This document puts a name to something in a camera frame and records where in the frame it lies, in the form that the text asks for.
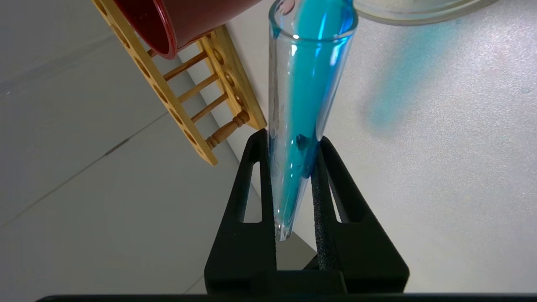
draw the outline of glass rim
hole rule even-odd
[[[281,26],[278,25],[278,23],[276,22],[276,19],[274,18],[274,15],[275,15],[275,12],[276,12],[276,8],[277,8],[278,4],[281,1],[282,0],[276,0],[276,1],[274,1],[274,3],[272,3],[272,5],[270,7],[270,10],[268,11],[268,20],[270,21],[271,26],[273,26],[274,28],[279,29],[279,34],[283,34],[286,38],[288,38],[290,40],[306,41],[306,42],[314,42],[314,43],[338,42],[338,41],[340,41],[342,39],[345,39],[345,38],[348,38],[348,37],[352,36],[352,34],[355,32],[356,28],[358,27],[358,12],[356,11],[356,9],[354,7],[352,7],[352,11],[354,12],[354,20],[352,22],[351,27],[347,31],[345,31],[344,33],[339,34],[339,35],[335,35],[332,38],[323,38],[323,39],[301,38],[296,34],[290,34],[286,30],[281,28]]]

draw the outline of red container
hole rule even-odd
[[[173,59],[183,47],[260,0],[114,0],[159,55]]]

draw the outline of blue solution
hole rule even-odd
[[[275,140],[285,140],[285,155],[277,156],[285,162],[271,163],[284,170],[272,179],[278,240],[292,232],[352,35],[331,39],[356,22],[352,0],[304,0],[298,7],[294,33],[300,39],[291,51],[288,116],[280,121],[287,127],[286,137],[269,139],[271,159],[276,158],[274,144],[282,144]]]

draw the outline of petri dish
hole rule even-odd
[[[413,26],[459,18],[498,0],[354,0],[358,15],[375,22]]]

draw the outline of blue stain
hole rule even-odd
[[[458,21],[408,29],[401,51],[394,56],[392,71],[382,81],[369,109],[368,122],[374,130],[391,130],[406,108],[414,105],[417,86],[454,42],[454,23]]]

